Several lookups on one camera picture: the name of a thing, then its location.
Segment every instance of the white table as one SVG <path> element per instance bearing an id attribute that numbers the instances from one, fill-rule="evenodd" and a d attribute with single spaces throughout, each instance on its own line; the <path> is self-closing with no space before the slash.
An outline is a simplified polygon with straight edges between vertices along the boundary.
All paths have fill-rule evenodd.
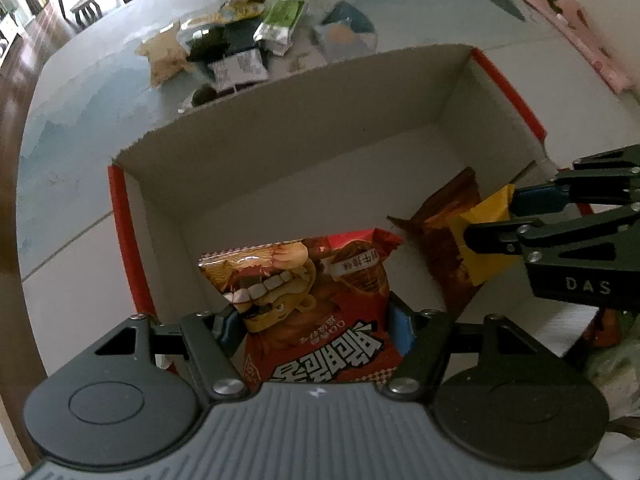
<path id="1" fill-rule="evenodd" d="M 149 88 L 148 64 L 133 51 L 172 20 L 221 1 L 134 0 L 73 38 L 42 71 L 20 154 L 17 217 L 27 306 L 49 373 L 133 311 L 106 166 L 146 131 L 174 120 L 198 84 L 181 74 Z M 336 1 L 309 3 L 313 10 Z M 520 0 L 513 2 L 524 22 L 488 0 L 347 1 L 374 23 L 379 52 L 424 43 L 483 48 L 546 127 L 561 165 L 640 142 L 618 99 Z"/>

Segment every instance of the green and white packet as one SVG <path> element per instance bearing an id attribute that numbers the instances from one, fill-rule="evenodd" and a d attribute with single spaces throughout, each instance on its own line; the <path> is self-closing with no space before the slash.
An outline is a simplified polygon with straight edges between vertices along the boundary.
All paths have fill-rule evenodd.
<path id="1" fill-rule="evenodd" d="M 261 41 L 276 56 L 284 56 L 292 45 L 291 36 L 304 10 L 304 0 L 278 0 L 256 29 L 254 41 Z"/>

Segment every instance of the checkered pattern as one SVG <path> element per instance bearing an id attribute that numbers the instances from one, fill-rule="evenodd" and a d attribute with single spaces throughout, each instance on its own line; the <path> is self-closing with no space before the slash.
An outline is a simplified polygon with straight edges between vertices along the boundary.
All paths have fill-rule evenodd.
<path id="1" fill-rule="evenodd" d="M 367 383 L 376 383 L 378 386 L 382 386 L 388 381 L 389 377 L 393 375 L 393 373 L 396 371 L 396 368 L 398 367 L 394 366 L 393 368 L 387 368 L 386 370 L 373 372 L 372 374 L 356 379 L 354 382 L 357 383 L 357 382 L 365 381 Z"/>

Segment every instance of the snack bag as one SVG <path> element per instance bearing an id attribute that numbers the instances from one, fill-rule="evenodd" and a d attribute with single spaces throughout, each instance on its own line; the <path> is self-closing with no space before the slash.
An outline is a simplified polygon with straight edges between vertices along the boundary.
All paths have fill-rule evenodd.
<path id="1" fill-rule="evenodd" d="M 382 262 L 401 243 L 373 229 L 201 257 L 249 332 L 245 382 L 383 383 L 402 358 L 385 331 Z"/>

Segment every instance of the yellow wrapper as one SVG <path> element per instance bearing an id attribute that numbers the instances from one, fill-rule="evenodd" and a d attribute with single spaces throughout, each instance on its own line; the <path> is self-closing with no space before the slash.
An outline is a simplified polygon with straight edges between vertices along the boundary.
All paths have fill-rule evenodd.
<path id="1" fill-rule="evenodd" d="M 506 254 L 475 253 L 466 246 L 463 237 L 465 229 L 470 224 L 508 220 L 510 218 L 509 204 L 513 198 L 514 190 L 513 184 L 507 184 L 466 213 L 447 219 L 449 229 L 451 229 L 460 255 L 464 260 L 466 271 L 474 285 L 481 285 L 496 274 L 500 274 L 507 267 L 513 265 L 519 257 L 507 256 Z"/>

